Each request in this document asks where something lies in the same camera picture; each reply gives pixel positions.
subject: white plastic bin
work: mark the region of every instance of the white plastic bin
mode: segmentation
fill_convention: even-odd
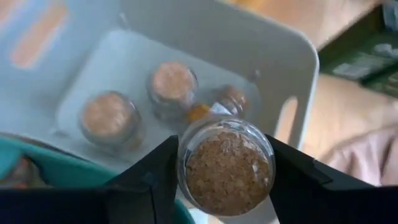
[[[267,134],[275,134],[284,103],[296,97],[289,144],[301,146],[318,57],[293,29],[214,0],[5,0],[5,6],[0,132],[122,171],[173,134],[152,119],[143,86],[159,63],[181,60],[194,68],[202,86],[244,85],[258,99],[252,123]],[[35,39],[43,33],[45,44]],[[250,86],[245,78],[253,76],[258,78]],[[84,140],[78,110],[100,90],[120,91],[137,102],[148,127],[139,149],[107,154]],[[257,217],[250,223],[274,219],[272,205],[265,206],[248,214]]]

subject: small glass jar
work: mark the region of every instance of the small glass jar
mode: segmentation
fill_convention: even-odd
[[[213,114],[194,122],[178,148],[178,184],[187,200],[217,217],[243,215],[265,201],[274,151],[254,125]]]
[[[166,121],[183,118],[194,102],[197,87],[197,78],[186,65],[162,63],[147,85],[156,117]]]
[[[137,147],[144,138],[137,108],[127,96],[116,91],[104,91],[90,98],[79,124],[87,140],[99,146]]]
[[[205,117],[208,113],[244,118],[249,105],[244,93],[231,85],[210,91],[204,90],[198,94],[197,100],[188,112],[189,123]]]

